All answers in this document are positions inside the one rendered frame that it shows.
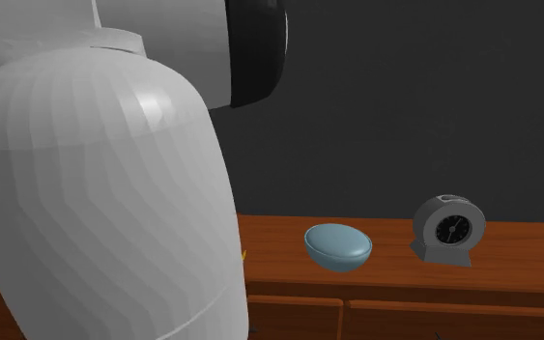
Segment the light blue bowl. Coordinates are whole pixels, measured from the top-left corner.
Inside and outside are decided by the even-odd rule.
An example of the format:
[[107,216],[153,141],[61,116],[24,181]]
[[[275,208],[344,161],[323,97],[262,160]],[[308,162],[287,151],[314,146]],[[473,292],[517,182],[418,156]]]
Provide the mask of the light blue bowl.
[[336,223],[310,227],[303,236],[309,257],[320,267],[347,272],[362,266],[369,258],[373,243],[360,230]]

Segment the grey table clock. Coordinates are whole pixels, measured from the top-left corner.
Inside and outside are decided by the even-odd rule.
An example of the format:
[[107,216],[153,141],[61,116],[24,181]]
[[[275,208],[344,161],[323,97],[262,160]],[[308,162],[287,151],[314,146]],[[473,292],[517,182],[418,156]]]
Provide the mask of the grey table clock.
[[481,241],[485,227],[485,215],[470,200],[438,195],[415,212],[410,248],[423,262],[470,267],[469,252]]

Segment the brown wooden chest of drawers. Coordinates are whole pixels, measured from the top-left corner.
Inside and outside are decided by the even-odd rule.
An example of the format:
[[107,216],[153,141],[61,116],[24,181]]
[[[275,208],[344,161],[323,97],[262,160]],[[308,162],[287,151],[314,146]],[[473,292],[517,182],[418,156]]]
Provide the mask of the brown wooden chest of drawers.
[[352,218],[373,248],[345,273],[307,255],[314,217],[239,224],[249,319],[217,317],[196,340],[544,340],[544,223],[490,222],[455,267],[414,254],[408,219]]

